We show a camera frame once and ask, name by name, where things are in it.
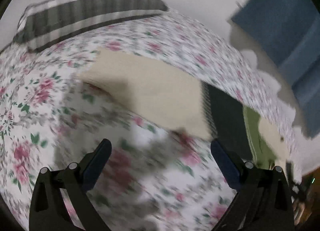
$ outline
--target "floral tablecloth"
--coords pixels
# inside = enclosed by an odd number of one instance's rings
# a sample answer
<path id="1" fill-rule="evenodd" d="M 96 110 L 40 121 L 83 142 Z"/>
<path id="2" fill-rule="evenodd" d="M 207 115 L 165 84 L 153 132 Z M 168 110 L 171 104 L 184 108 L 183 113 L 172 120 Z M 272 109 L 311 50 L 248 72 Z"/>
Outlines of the floral tablecloth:
<path id="1" fill-rule="evenodd" d="M 78 80 L 99 47 L 162 60 L 254 108 L 278 125 L 300 178 L 292 129 L 256 71 L 199 22 L 170 10 L 83 33 L 40 54 L 16 44 L 1 54 L 0 191 L 26 230 L 39 170 L 78 162 L 103 138 L 113 152 L 88 197 L 112 230 L 211 230 L 235 195 L 208 142 L 160 129 Z"/>

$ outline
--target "black and white striped cloth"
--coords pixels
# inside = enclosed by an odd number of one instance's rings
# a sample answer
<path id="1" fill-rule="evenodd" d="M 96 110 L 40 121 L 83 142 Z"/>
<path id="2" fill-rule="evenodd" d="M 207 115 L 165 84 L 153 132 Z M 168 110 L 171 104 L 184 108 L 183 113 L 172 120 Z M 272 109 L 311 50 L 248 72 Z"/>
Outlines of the black and white striped cloth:
<path id="1" fill-rule="evenodd" d="M 26 8 L 13 41 L 40 52 L 98 27 L 167 10 L 162 0 L 47 0 Z"/>

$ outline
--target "blue fabric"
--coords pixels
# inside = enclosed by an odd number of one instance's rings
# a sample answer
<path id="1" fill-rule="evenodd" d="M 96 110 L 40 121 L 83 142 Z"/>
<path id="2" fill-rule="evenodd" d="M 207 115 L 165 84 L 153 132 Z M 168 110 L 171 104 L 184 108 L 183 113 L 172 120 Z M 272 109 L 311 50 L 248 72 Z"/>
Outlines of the blue fabric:
<path id="1" fill-rule="evenodd" d="M 320 131 L 320 14 L 311 0 L 250 0 L 232 21 L 279 68 L 304 111 L 309 136 Z"/>

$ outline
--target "silver screw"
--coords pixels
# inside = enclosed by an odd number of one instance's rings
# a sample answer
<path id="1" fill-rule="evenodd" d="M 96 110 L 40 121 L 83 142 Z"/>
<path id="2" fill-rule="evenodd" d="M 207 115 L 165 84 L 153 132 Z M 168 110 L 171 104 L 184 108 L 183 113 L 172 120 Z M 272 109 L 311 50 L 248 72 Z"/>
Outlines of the silver screw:
<path id="1" fill-rule="evenodd" d="M 73 170 L 78 166 L 78 164 L 76 162 L 72 162 L 69 164 L 69 169 Z"/>
<path id="2" fill-rule="evenodd" d="M 244 165 L 245 165 L 248 169 L 252 169 L 253 166 L 254 166 L 252 162 L 246 162 Z"/>
<path id="3" fill-rule="evenodd" d="M 275 168 L 277 172 L 282 172 L 282 168 L 280 166 L 276 166 Z"/>
<path id="4" fill-rule="evenodd" d="M 43 168 L 40 170 L 40 172 L 41 172 L 42 174 L 45 174 L 47 171 L 48 171 L 48 168 L 47 168 L 47 167 L 43 167 Z"/>

